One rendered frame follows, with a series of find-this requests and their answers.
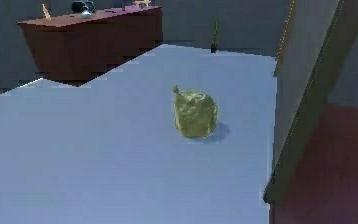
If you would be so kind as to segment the green house plant in pot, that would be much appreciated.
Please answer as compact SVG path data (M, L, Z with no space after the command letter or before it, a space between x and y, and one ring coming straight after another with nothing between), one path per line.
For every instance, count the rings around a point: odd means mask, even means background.
M213 22L213 34L212 34L212 37L211 37L211 53L216 53L216 51L217 51L218 37L219 37L219 27L218 27L217 20L215 20Z

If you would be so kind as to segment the dark kettle with silver base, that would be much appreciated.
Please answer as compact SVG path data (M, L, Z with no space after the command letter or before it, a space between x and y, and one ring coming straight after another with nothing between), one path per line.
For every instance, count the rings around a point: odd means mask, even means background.
M71 12L80 14L83 18L91 18L96 8L90 0L73 0L71 2Z

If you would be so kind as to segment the red-brown wooden sideboard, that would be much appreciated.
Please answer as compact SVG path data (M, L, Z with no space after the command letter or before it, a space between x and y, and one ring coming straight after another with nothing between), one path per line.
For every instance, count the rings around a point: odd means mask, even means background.
M40 76L83 85L160 46L162 8L109 8L18 23Z

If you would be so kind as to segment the green lettuce head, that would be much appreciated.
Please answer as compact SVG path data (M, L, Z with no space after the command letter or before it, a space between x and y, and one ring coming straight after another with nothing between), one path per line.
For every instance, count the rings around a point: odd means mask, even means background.
M181 91L174 85L174 124L186 138L207 138L218 122L219 110L213 98L201 90Z

